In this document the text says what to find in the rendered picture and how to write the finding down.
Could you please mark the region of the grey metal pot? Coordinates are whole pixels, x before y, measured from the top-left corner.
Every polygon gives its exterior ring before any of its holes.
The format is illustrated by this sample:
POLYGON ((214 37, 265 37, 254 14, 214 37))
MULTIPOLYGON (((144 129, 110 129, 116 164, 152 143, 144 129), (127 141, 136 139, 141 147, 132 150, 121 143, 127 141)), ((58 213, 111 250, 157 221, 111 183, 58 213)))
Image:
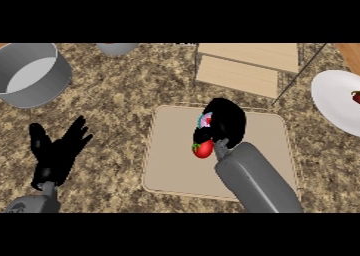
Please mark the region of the grey metal pot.
POLYGON ((54 43, 0 48, 0 99, 18 108, 51 102, 70 85, 73 69, 54 43))

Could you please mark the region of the white plate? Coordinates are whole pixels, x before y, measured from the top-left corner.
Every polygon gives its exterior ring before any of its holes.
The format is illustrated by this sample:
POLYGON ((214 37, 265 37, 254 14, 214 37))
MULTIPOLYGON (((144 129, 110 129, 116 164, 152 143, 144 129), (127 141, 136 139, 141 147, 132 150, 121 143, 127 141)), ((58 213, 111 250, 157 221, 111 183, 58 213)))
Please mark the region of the white plate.
POLYGON ((343 131, 360 137, 360 104, 353 100, 353 91, 360 91, 360 76, 352 72, 328 70, 312 80, 312 98, 322 115, 343 131))

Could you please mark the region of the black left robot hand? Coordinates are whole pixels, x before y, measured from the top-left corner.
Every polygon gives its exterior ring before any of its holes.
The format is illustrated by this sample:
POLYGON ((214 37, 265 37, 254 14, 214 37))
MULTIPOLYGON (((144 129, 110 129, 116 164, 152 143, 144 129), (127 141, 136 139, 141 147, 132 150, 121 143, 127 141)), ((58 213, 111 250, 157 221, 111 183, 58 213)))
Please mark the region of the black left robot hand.
POLYGON ((93 135, 85 136, 87 130, 86 118, 80 116, 62 138, 52 141, 43 126, 39 123, 30 125, 31 151, 37 159, 31 182, 34 189, 43 190, 48 181, 56 186, 64 184, 76 158, 93 138, 93 135))

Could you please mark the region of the beige square tray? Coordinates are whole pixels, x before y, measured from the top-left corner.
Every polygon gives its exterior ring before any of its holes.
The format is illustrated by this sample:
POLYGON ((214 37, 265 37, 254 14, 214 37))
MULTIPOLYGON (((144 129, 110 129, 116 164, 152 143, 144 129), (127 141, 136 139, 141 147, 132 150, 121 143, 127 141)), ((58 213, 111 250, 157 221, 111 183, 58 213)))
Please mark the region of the beige square tray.
MULTIPOLYGON (((216 154, 200 159, 192 138, 203 108, 160 106, 152 119, 144 188, 154 193, 238 201, 216 174, 216 154)), ((263 153, 294 190, 299 189, 288 129, 282 117, 245 112, 244 141, 263 153)))

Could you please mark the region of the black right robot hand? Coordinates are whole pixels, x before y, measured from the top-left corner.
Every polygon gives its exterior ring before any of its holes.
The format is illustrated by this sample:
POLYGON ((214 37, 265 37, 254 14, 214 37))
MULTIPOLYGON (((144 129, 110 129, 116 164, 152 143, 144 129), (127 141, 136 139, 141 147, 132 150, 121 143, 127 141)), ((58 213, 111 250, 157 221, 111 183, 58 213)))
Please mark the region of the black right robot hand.
POLYGON ((207 113, 213 113, 212 125, 203 128, 197 126, 194 143, 213 140, 213 145, 216 145, 220 140, 228 139, 226 147, 232 149, 241 143, 245 135, 245 112, 231 100, 214 98, 203 111, 203 114, 207 113))

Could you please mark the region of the red tomato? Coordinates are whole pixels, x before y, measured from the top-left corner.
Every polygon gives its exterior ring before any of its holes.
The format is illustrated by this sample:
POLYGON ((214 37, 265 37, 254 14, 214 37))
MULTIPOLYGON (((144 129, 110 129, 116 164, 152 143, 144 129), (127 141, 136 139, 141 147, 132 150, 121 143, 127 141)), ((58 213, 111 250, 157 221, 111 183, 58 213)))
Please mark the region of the red tomato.
POLYGON ((204 143, 192 144, 192 152, 195 156, 201 159, 209 158, 213 153, 213 140, 206 141, 204 143))

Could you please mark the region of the pink frosted cupcake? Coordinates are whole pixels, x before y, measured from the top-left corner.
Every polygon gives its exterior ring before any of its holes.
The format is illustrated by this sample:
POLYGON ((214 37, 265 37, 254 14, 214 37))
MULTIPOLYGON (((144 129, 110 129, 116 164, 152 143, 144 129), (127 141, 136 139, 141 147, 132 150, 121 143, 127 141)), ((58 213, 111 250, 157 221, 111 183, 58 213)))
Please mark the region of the pink frosted cupcake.
POLYGON ((198 128, 209 127, 212 125, 213 113, 203 114, 198 118, 198 128))

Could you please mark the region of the small grey bowl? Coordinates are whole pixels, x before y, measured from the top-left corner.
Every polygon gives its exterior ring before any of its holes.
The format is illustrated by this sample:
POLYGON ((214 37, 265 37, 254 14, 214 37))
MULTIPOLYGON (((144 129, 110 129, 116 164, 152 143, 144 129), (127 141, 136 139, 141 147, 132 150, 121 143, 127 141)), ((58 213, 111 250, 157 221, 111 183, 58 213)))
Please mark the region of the small grey bowl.
POLYGON ((101 51, 110 56, 120 56, 130 53, 138 46, 138 43, 98 43, 101 51))

